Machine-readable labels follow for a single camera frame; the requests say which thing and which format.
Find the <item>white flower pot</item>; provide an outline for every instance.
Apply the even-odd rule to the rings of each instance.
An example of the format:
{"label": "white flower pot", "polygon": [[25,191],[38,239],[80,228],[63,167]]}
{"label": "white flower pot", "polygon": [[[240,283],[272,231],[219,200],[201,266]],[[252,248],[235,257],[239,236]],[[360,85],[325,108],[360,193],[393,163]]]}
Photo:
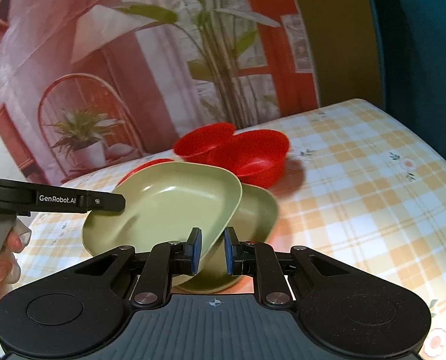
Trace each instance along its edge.
{"label": "white flower pot", "polygon": [[85,168],[101,168],[106,166],[103,142],[96,142],[84,149],[73,152],[78,165]]}

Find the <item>bowl rim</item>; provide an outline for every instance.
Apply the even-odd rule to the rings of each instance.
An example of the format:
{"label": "bowl rim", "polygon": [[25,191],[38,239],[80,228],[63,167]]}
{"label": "bowl rim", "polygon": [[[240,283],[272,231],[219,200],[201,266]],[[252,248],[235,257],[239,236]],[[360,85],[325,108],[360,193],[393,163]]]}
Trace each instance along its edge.
{"label": "bowl rim", "polygon": [[[231,219],[233,218],[234,214],[235,214],[236,211],[238,210],[238,207],[239,207],[240,204],[241,204],[241,199],[243,198],[243,185],[242,185],[241,181],[238,179],[238,177],[237,177],[234,173],[232,173],[231,171],[229,171],[229,170],[227,170],[227,169],[224,169],[224,168],[221,168],[221,167],[218,167],[218,166],[215,167],[215,166],[213,166],[213,165],[208,165],[208,164],[204,164],[204,163],[198,163],[198,164],[196,164],[196,163],[191,163],[191,162],[170,161],[170,162],[157,163],[157,164],[148,166],[148,167],[146,167],[146,168],[144,168],[144,169],[141,169],[140,171],[144,171],[144,170],[146,170],[146,169],[150,169],[150,168],[153,168],[153,167],[155,167],[155,166],[157,166],[157,167],[158,167],[158,166],[159,166],[159,167],[164,167],[164,166],[168,166],[169,164],[172,164],[171,166],[173,167],[173,166],[174,166],[174,165],[173,165],[174,163],[184,164],[183,166],[190,166],[190,167],[195,167],[195,166],[198,166],[198,167],[204,167],[204,166],[205,166],[205,167],[210,167],[210,168],[216,168],[216,169],[218,169],[219,172],[226,172],[226,173],[229,173],[229,174],[231,175],[232,178],[234,178],[234,179],[236,179],[236,180],[238,181],[238,184],[239,184],[239,187],[240,187],[240,188],[239,188],[239,191],[240,191],[239,199],[238,199],[238,202],[236,202],[236,205],[235,205],[235,207],[234,207],[234,209],[233,209],[231,215],[229,215],[229,217],[228,217],[228,219],[227,219],[227,221],[226,221],[226,224],[225,224],[225,226],[224,226],[224,228],[223,228],[223,230],[222,230],[222,232],[224,232],[224,229],[228,226],[228,223],[231,221]],[[129,181],[131,180],[131,178],[132,178],[133,176],[135,176],[137,173],[139,173],[139,171],[138,171],[138,172],[135,172],[134,174],[132,174],[132,175],[131,175],[130,177],[128,177],[124,182],[122,182],[120,185],[115,186],[115,187],[113,188],[113,190],[112,190],[112,193],[115,193],[115,190],[116,190],[118,187],[120,187],[121,185],[123,185],[123,183],[127,183],[127,182],[129,182]],[[88,221],[88,218],[91,216],[91,213],[92,213],[93,211],[95,211],[95,210],[90,211],[90,212],[86,215],[85,220],[84,220],[84,222],[83,222],[83,225],[81,226],[81,231],[80,231],[80,241],[81,241],[83,247],[85,248],[86,252],[87,252],[91,257],[96,257],[96,256],[93,255],[93,253],[88,249],[88,245],[85,244],[85,241],[84,241],[84,238],[83,238],[83,232],[84,232],[84,230],[85,230],[85,225],[86,225],[86,223],[87,223],[87,221]],[[202,269],[202,267],[203,267],[203,265],[204,265],[204,259],[208,257],[208,254],[212,251],[212,249],[213,249],[213,247],[214,247],[214,244],[217,242],[218,238],[219,238],[219,237],[217,237],[217,238],[214,240],[214,242],[212,242],[212,244],[208,247],[208,249],[207,249],[207,251],[206,251],[205,254],[203,254],[203,253],[201,254],[201,256],[200,256],[200,266],[199,266],[199,270]]]}
{"label": "bowl rim", "polygon": [[173,152],[177,156],[179,156],[179,157],[190,158],[190,157],[193,157],[193,156],[196,156],[196,155],[205,154],[205,153],[213,150],[215,147],[222,145],[223,143],[219,143],[219,144],[216,144],[215,147],[212,147],[212,148],[209,148],[209,149],[203,149],[202,151],[193,152],[191,154],[181,153],[181,151],[179,150],[179,147],[183,143],[185,143],[187,140],[191,139],[191,137],[193,137],[195,134],[201,133],[201,131],[208,130],[209,128],[214,128],[215,126],[226,126],[226,127],[228,127],[228,131],[232,130],[232,133],[231,133],[232,136],[234,135],[234,133],[236,131],[236,127],[234,127],[234,125],[232,125],[231,123],[228,123],[228,122],[211,123],[211,124],[208,124],[206,126],[201,126],[201,127],[195,128],[193,131],[190,131],[189,133],[183,135],[183,137],[179,138],[175,142],[175,144],[173,145]]}
{"label": "bowl rim", "polygon": [[126,181],[128,178],[133,176],[135,173],[138,173],[139,171],[152,167],[153,165],[163,164],[165,162],[175,162],[172,158],[156,158],[154,160],[142,163],[141,165],[138,165],[136,168],[131,169],[128,173],[126,173],[120,181],[116,184],[115,188],[118,187],[120,184],[122,184],[124,181]]}
{"label": "bowl rim", "polygon": [[[239,134],[233,135],[233,138],[231,140],[229,140],[228,142],[223,143],[222,145],[219,146],[219,148],[222,148],[224,146],[227,145],[234,145],[234,144],[238,144],[238,139],[240,139],[240,137],[242,135],[244,136],[251,136],[251,135],[258,135],[258,133],[264,131],[265,133],[267,133],[268,131],[271,131],[272,133],[276,133],[275,136],[279,136],[280,138],[282,138],[282,141],[284,141],[285,146],[286,146],[286,150],[284,152],[284,154],[281,156],[281,158],[277,161],[275,161],[271,166],[265,167],[264,169],[260,169],[258,171],[253,171],[253,172],[246,172],[246,173],[238,173],[236,176],[238,178],[240,177],[251,177],[251,176],[255,176],[255,175],[259,175],[263,172],[266,172],[270,169],[273,169],[276,166],[279,166],[285,159],[286,156],[288,155],[289,152],[289,148],[291,146],[291,143],[289,141],[289,138],[286,136],[286,134],[282,133],[281,131],[278,130],[273,130],[271,128],[260,128],[258,130],[250,130],[250,131],[243,131]],[[217,150],[215,150],[212,155],[210,154],[210,158],[208,160],[208,162],[214,163],[214,156],[217,154]]]}
{"label": "bowl rim", "polygon": [[[273,225],[272,225],[272,227],[271,227],[271,230],[268,232],[267,236],[265,237],[265,240],[263,241],[264,243],[266,243],[266,242],[271,238],[271,235],[272,235],[273,231],[275,230],[276,224],[278,223],[279,219],[281,218],[281,207],[280,207],[280,203],[279,203],[279,201],[278,201],[276,195],[275,195],[274,193],[272,193],[271,191],[267,190],[266,188],[262,188],[262,187],[259,187],[258,185],[253,185],[253,184],[248,184],[248,183],[243,183],[243,182],[241,183],[241,187],[242,187],[242,189],[243,189],[243,194],[244,194],[244,189],[245,189],[246,187],[247,187],[247,188],[250,188],[250,189],[251,189],[251,188],[256,188],[257,190],[260,190],[259,193],[266,194],[266,195],[269,196],[269,197],[272,199],[272,201],[275,203],[275,207],[276,207],[276,215],[275,215],[274,222],[273,222]],[[244,275],[236,276],[236,277],[234,277],[232,280],[229,280],[227,283],[222,284],[222,285],[220,285],[219,287],[214,288],[214,290],[212,290],[211,292],[207,292],[207,291],[204,291],[204,290],[192,290],[192,291],[188,291],[188,290],[185,288],[185,284],[187,284],[188,282],[190,282],[192,278],[191,278],[190,280],[188,280],[188,281],[186,281],[186,282],[184,282],[184,283],[178,285],[178,286],[175,286],[175,287],[176,287],[178,290],[183,291],[184,293],[187,293],[187,294],[212,295],[212,294],[216,294],[216,293],[221,292],[221,291],[225,291],[225,290],[227,290],[228,288],[231,288],[231,287],[235,286],[235,285],[236,285],[237,283],[239,283],[243,278],[244,278]]]}

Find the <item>metal pivot screw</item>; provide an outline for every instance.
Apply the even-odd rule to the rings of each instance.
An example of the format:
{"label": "metal pivot screw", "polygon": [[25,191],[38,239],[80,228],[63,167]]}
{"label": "metal pivot screw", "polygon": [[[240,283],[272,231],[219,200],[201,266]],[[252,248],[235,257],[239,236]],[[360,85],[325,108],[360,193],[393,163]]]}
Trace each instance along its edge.
{"label": "metal pivot screw", "polygon": [[139,304],[152,304],[158,300],[158,296],[152,292],[140,292],[133,299]]}
{"label": "metal pivot screw", "polygon": [[271,292],[266,295],[266,300],[271,304],[281,306],[288,303],[290,298],[289,295],[285,294],[284,292]]}

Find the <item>plastic bowl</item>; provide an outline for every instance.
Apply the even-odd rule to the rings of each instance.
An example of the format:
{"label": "plastic bowl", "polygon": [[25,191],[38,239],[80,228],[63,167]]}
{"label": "plastic bowl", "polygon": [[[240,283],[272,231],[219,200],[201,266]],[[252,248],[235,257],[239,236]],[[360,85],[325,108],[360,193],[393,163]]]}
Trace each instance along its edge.
{"label": "plastic bowl", "polygon": [[231,171],[242,183],[269,188],[283,175],[288,150],[289,140],[279,131],[247,131],[212,150],[208,163]]}
{"label": "plastic bowl", "polygon": [[181,137],[173,151],[186,162],[208,163],[208,154],[215,147],[228,142],[235,131],[231,123],[214,123],[197,128]]}
{"label": "plastic bowl", "polygon": [[125,181],[128,177],[134,175],[136,172],[141,171],[142,169],[145,169],[147,167],[150,167],[152,165],[156,165],[156,164],[162,164],[163,162],[174,162],[171,158],[159,158],[157,160],[153,160],[150,162],[147,162],[146,164],[142,164],[138,167],[136,167],[135,169],[129,171],[125,177],[123,177],[120,181],[118,181],[118,184],[116,184],[116,186],[119,186],[123,181]]}
{"label": "plastic bowl", "polygon": [[[234,227],[242,242],[266,242],[279,211],[273,194],[263,188],[243,184],[243,197],[228,226]],[[227,273],[223,235],[220,235],[214,247],[217,247],[215,254],[208,259],[198,275],[178,286],[178,289],[195,294],[214,294],[226,290],[243,278]]]}
{"label": "plastic bowl", "polygon": [[[133,174],[113,193],[126,199],[124,211],[91,211],[83,225],[83,246],[92,256],[120,245],[132,245],[137,253],[148,252],[162,242],[186,241],[191,229],[199,227],[202,270],[240,205],[243,187],[225,169],[167,162]],[[173,285],[189,279],[177,276]]]}

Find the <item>table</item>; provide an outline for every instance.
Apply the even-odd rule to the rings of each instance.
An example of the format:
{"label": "table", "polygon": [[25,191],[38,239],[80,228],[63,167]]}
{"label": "table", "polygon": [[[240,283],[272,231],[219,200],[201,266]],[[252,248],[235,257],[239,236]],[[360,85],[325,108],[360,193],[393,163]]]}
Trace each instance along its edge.
{"label": "table", "polygon": [[[306,245],[417,293],[432,312],[424,359],[446,360],[446,161],[399,122],[353,99],[256,128],[284,132],[292,149],[271,188],[280,218],[277,251]],[[172,151],[120,164],[66,183],[112,191],[134,167]],[[18,256],[30,283],[84,261],[86,215],[38,214]],[[249,278],[226,290],[252,292]]]}

